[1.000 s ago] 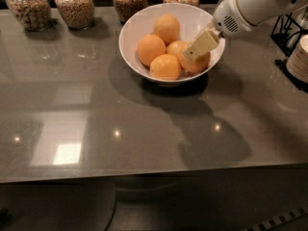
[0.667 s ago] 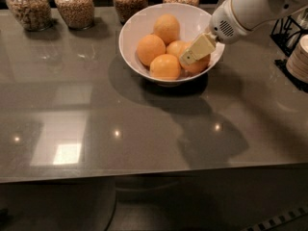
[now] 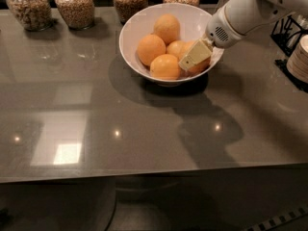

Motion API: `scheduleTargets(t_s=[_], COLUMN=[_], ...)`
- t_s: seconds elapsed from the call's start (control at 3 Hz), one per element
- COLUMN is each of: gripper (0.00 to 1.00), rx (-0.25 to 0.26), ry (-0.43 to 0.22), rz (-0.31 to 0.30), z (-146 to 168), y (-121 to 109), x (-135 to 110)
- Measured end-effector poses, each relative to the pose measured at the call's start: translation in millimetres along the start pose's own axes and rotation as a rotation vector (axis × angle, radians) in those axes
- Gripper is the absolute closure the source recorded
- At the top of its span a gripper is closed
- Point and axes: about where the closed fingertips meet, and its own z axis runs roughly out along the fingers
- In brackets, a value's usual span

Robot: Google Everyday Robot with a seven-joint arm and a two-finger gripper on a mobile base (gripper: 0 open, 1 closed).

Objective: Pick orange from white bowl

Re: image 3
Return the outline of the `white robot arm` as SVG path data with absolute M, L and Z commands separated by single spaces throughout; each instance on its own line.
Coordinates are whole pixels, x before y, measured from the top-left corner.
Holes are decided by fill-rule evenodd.
M 307 14 L 308 0 L 229 0 L 209 20 L 204 35 L 179 61 L 188 71 L 210 57 L 212 47 L 226 49 L 255 29 L 289 13 Z

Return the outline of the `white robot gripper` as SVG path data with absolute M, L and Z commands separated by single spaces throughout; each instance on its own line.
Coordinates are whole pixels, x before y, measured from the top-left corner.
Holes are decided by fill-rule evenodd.
M 209 59 L 213 45 L 217 48 L 229 48 L 246 36 L 244 9 L 224 5 L 207 23 L 205 35 L 198 39 L 181 56 L 179 66 L 188 71 L 192 67 Z

